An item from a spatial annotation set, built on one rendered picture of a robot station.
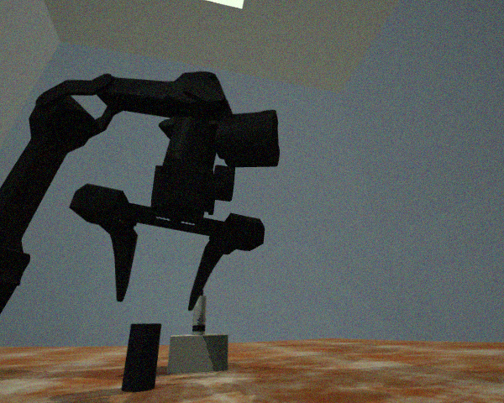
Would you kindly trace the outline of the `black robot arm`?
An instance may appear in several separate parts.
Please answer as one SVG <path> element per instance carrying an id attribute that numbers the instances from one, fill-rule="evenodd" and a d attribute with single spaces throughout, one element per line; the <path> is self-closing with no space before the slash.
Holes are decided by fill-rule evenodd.
<path id="1" fill-rule="evenodd" d="M 107 108 L 94 119 L 71 95 L 97 95 Z M 214 173 L 173 162 L 156 165 L 151 197 L 156 209 L 173 203 L 213 215 L 215 200 L 232 201 L 235 167 L 278 166 L 276 110 L 232 114 L 212 72 L 183 73 L 175 81 L 104 74 L 50 88 L 36 100 L 29 117 L 31 139 L 0 187 L 0 314 L 29 265 L 24 232 L 66 155 L 105 131 L 122 111 L 170 118 L 158 124 L 170 140 L 165 155 L 188 152 L 213 167 L 217 153 L 227 165 L 215 165 Z"/>

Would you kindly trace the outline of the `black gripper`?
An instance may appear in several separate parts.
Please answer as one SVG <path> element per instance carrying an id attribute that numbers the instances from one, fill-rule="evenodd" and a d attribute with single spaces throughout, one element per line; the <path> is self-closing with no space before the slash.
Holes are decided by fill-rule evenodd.
<path id="1" fill-rule="evenodd" d="M 170 152 L 163 165 L 181 164 L 182 169 L 213 168 L 203 157 L 183 152 Z M 99 224 L 110 233 L 115 260 L 117 301 L 123 301 L 129 286 L 138 234 L 137 223 L 209 236 L 195 277 L 188 310 L 192 311 L 202 294 L 208 276 L 223 254 L 235 249 L 251 251 L 264 243 L 265 227 L 259 218 L 230 213 L 223 221 L 205 218 L 202 209 L 170 203 L 156 209 L 129 203 L 121 190 L 86 183 L 75 191 L 69 207 L 87 222 Z M 170 221 L 161 218 L 169 218 Z M 187 222 L 185 224 L 181 222 Z M 192 225 L 192 224 L 195 225 Z"/>

